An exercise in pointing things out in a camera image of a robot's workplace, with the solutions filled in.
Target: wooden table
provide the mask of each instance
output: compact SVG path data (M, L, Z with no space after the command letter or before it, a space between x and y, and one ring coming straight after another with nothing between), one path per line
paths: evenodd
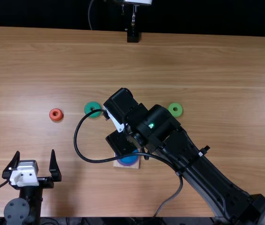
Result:
M62 182L44 190L42 216L152 216L179 186L163 163L141 160L139 170L89 164L73 133L89 101L103 104L120 87L148 108L181 103L178 120L198 147L236 185L265 196L265 37L143 34L0 27L0 183L19 150L49 175L55 149ZM60 108L54 123L49 111ZM113 156L105 137L111 121L87 120L78 144L85 156ZM0 216L19 192L0 189ZM160 216L209 217L212 211L184 182Z

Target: light green ring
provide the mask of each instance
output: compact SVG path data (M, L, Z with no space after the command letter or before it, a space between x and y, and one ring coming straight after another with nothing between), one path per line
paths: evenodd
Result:
M178 103L172 103L168 107L169 112L172 114L174 117L179 117L181 116L183 109L182 106Z

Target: black background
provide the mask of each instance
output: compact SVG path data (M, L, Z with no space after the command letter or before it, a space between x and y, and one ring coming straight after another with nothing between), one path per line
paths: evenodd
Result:
M90 0L0 0L0 26L88 30ZM94 30L124 30L121 6L94 0ZM142 32L265 36L265 1L153 0L139 7Z

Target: orange ring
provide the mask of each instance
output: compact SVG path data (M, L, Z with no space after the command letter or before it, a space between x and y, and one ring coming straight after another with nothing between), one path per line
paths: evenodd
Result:
M63 113L60 109L52 109L49 113L49 117L52 121L60 121L63 117Z

